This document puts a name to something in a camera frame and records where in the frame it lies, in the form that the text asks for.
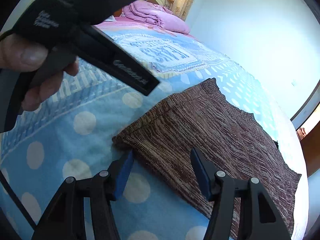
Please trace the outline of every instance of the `brown knitted sweater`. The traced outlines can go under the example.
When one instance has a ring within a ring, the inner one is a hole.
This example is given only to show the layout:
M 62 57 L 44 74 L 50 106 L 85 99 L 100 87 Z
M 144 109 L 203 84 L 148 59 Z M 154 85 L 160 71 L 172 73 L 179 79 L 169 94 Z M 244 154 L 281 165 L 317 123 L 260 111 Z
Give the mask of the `brown knitted sweater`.
M 226 101 L 215 79 L 163 99 L 113 142 L 117 147 L 132 147 L 145 167 L 208 218 L 213 203 L 206 201 L 196 182 L 190 163 L 193 146 L 233 178 L 259 178 L 292 234 L 294 194 L 301 175 L 284 162 L 253 114 Z M 236 199 L 230 233 L 233 239 L 239 214 L 240 201 Z

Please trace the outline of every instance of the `silver screw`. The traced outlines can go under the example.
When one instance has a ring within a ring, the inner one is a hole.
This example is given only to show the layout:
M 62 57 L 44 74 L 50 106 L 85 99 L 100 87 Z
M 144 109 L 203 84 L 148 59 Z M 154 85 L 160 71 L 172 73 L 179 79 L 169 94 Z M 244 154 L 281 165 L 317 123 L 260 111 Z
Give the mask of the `silver screw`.
M 258 184 L 259 183 L 259 179 L 258 178 L 251 178 L 251 182 L 254 183 L 254 184 Z
M 106 177 L 106 176 L 109 175 L 109 172 L 108 172 L 108 171 L 100 171 L 99 175 L 100 175 L 101 177 Z
M 73 177 L 67 177 L 66 178 L 66 183 L 72 183 L 74 181 L 74 178 Z
M 217 171 L 217 176 L 223 178 L 225 176 L 225 172 L 224 171 Z

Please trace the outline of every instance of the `polka dot bedsheet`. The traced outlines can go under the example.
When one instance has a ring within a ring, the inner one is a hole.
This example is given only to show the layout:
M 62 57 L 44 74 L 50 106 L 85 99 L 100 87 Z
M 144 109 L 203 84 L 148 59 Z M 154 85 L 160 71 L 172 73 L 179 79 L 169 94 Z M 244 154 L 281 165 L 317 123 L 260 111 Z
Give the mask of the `polka dot bedsheet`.
M 138 23 L 98 26 L 141 61 L 161 81 L 145 97 L 80 59 L 79 73 L 64 76 L 60 90 L 34 112 L 18 117 L 0 135 L 1 171 L 35 222 L 68 176 L 84 179 L 108 168 L 121 152 L 111 138 L 161 99 L 215 77 L 234 106 L 254 113 L 279 141 L 284 160 L 302 174 L 296 193 L 294 233 L 302 239 L 308 219 L 306 167 L 294 128 L 258 80 L 239 64 L 188 35 Z M 0 206 L 23 240 L 33 230 L 1 189 Z M 123 240 L 201 240 L 208 219 L 135 162 L 123 196 L 112 203 Z M 85 199 L 87 239 L 94 239 L 89 199 Z

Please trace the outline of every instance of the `human hand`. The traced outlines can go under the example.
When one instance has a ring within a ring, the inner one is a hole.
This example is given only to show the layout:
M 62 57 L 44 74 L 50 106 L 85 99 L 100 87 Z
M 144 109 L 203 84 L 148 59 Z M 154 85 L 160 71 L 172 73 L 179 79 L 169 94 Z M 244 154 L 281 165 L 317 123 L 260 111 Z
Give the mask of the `human hand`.
M 41 44 L 28 41 L 16 34 L 12 34 L 0 41 L 0 68 L 18 72 L 34 71 L 41 67 L 48 50 Z M 78 62 L 69 64 L 64 71 L 71 76 L 78 73 Z M 44 81 L 39 87 L 27 91 L 21 103 L 23 110 L 34 111 L 40 104 L 55 94 L 61 85 L 63 71 Z

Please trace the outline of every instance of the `pink bedsheet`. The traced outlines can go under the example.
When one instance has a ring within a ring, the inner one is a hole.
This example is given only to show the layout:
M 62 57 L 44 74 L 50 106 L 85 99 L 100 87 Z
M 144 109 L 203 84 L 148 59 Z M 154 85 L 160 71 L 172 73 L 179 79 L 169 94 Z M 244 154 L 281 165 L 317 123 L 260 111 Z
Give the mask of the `pink bedsheet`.
M 122 17 L 134 21 L 157 25 L 168 31 L 188 34 L 187 24 L 163 6 L 155 5 L 144 0 L 137 0 L 122 9 Z

